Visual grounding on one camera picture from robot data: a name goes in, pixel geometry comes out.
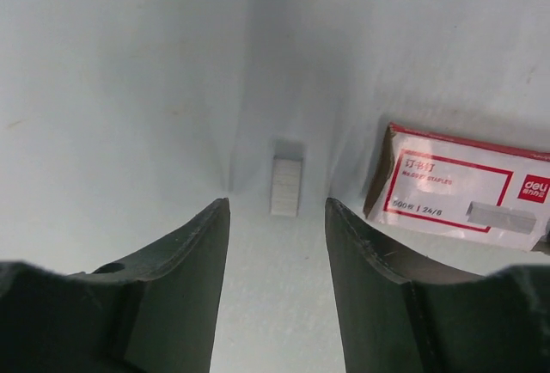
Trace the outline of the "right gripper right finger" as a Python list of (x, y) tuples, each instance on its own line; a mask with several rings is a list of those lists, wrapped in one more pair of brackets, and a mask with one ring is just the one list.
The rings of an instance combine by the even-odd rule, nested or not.
[(446, 266), (332, 198), (325, 232), (347, 371), (548, 371), (547, 266)]

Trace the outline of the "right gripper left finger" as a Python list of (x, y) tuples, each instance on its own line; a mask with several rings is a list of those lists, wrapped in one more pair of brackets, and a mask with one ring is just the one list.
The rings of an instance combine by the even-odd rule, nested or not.
[(206, 372), (229, 245), (229, 201), (94, 272), (1, 265), (4, 372)]

